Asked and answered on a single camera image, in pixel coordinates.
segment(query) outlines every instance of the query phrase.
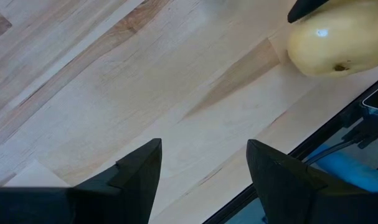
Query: wooden surface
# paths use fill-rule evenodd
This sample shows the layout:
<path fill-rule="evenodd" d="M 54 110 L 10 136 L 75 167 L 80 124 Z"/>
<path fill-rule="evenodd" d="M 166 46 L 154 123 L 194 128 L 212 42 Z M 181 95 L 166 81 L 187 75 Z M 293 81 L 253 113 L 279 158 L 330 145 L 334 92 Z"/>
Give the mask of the wooden surface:
<path fill-rule="evenodd" d="M 378 80 L 378 67 L 300 74 L 285 50 L 292 4 L 0 1 L 12 24 L 0 35 L 0 185 L 75 185 L 162 138 L 151 223 L 202 223 L 250 184 L 247 139 L 288 153 Z"/>

